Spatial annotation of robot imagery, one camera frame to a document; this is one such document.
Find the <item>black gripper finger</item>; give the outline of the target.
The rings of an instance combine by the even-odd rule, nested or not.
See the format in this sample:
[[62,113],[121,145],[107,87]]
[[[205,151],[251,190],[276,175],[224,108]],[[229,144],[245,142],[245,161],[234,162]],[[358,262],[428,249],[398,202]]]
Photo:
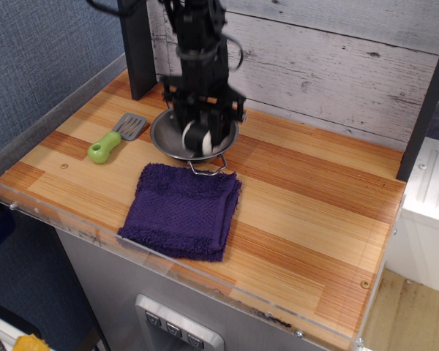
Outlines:
[[210,111],[211,144],[218,146],[230,133],[233,121],[241,121],[241,111],[231,107],[213,107]]
[[205,104],[196,99],[173,98],[173,109],[180,128],[194,121],[200,123]]

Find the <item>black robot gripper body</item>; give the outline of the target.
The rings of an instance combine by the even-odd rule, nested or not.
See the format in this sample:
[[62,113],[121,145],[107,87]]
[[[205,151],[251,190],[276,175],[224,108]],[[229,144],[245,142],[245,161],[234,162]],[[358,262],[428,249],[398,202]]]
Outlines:
[[207,99],[216,99],[229,118],[244,121],[246,97],[228,84],[228,52],[199,53],[195,51],[178,56],[181,62],[181,74],[161,77],[164,86],[163,99],[174,106],[180,102],[199,106]]

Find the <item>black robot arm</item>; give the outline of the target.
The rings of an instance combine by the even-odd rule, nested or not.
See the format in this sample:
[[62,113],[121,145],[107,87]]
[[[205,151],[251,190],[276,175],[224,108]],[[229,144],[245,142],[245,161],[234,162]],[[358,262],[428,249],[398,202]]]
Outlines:
[[229,83],[228,41],[223,34],[225,9],[219,1],[165,1],[177,36],[181,75],[162,78],[164,99],[172,103],[185,149],[213,154],[244,120],[246,97]]

